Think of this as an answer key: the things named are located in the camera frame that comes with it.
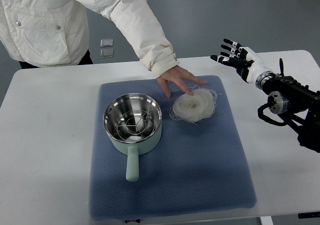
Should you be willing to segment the white jacket sleeve forearm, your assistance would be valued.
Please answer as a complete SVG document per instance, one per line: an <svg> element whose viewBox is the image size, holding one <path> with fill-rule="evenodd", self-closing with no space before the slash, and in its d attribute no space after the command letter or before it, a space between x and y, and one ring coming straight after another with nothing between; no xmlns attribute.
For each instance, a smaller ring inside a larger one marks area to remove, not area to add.
<svg viewBox="0 0 320 225"><path fill-rule="evenodd" d="M147 0L75 0L112 21L142 64L158 78L178 65L172 44Z"/></svg>

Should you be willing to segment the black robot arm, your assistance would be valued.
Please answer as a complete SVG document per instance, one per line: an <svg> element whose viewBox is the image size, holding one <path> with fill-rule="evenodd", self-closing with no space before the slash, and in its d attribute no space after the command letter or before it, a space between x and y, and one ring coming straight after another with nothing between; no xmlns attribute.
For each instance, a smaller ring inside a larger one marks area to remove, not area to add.
<svg viewBox="0 0 320 225"><path fill-rule="evenodd" d="M271 125L289 126L297 133L300 146L319 153L320 92L285 76L281 58L279 68L280 74L264 72L255 81L257 88L268 95L267 103L258 108L257 115Z"/></svg>

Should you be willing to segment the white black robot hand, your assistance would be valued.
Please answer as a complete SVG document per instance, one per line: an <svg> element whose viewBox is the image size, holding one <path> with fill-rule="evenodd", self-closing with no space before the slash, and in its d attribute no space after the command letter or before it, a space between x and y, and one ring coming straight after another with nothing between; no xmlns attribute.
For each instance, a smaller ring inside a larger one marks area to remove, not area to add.
<svg viewBox="0 0 320 225"><path fill-rule="evenodd" d="M221 48L225 51L219 55L211 55L210 58L224 66L234 68L246 83L255 83L259 87L263 79L275 76L270 69L265 67L262 58L248 46L226 38L223 42Z"/></svg>

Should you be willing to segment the person's bare hand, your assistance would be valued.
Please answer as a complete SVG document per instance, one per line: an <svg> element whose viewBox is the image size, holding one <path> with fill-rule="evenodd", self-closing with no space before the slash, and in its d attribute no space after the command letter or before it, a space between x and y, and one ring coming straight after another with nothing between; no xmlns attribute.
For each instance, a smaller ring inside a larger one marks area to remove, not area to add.
<svg viewBox="0 0 320 225"><path fill-rule="evenodd" d="M193 96L194 93L192 90L186 85L184 80L191 81L198 85L206 85L208 82L206 80L200 79L193 75L188 70L176 65L169 70L167 70L164 74L156 78L158 84L162 88L165 96L169 99L172 95L171 90L168 86L168 82L174 83L177 85L185 94Z"/></svg>

